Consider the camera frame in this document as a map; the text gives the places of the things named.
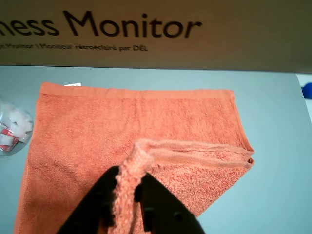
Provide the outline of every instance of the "clear plastic bag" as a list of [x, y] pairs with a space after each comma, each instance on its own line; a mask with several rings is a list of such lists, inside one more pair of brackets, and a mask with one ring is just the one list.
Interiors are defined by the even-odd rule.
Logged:
[[11, 155], [24, 147], [33, 131], [31, 116], [0, 97], [0, 155]]

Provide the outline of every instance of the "gray background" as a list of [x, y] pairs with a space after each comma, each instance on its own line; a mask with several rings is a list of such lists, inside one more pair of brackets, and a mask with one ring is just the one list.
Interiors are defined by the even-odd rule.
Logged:
[[[202, 227], [207, 234], [311, 233], [312, 127], [295, 74], [0, 67], [0, 94], [32, 116], [43, 81], [138, 90], [234, 90], [256, 151], [255, 165], [199, 217]], [[13, 230], [27, 150], [0, 157], [2, 234]]]

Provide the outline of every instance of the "table surface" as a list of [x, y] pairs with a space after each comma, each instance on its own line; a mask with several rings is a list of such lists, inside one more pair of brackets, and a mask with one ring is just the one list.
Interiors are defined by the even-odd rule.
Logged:
[[[232, 89], [255, 166], [199, 221], [208, 234], [311, 233], [312, 127], [295, 74], [0, 67], [0, 94], [35, 113], [43, 81], [137, 90]], [[0, 232], [12, 233], [28, 145], [0, 157]]]

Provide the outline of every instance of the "blue object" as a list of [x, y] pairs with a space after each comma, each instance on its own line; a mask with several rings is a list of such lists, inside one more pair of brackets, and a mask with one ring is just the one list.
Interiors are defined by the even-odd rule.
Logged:
[[312, 83], [307, 83], [302, 88], [302, 93], [303, 93], [304, 98], [312, 99]]

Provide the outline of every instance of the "orange towel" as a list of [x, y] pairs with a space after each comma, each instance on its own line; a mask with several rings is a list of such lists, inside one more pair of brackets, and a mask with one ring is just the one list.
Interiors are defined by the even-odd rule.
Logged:
[[[153, 158], [134, 170], [150, 172], [195, 215], [254, 163], [229, 90], [131, 91], [44, 83], [35, 120], [15, 233], [57, 232], [96, 180], [128, 155], [125, 162], [135, 155]], [[127, 186], [133, 181], [125, 179], [131, 191]], [[123, 192], [116, 187], [115, 193], [122, 201]], [[116, 200], [115, 213], [118, 206], [123, 207]], [[118, 215], [112, 232], [131, 218], [122, 218], [122, 211]], [[134, 221], [134, 233], [143, 233], [135, 210]]]

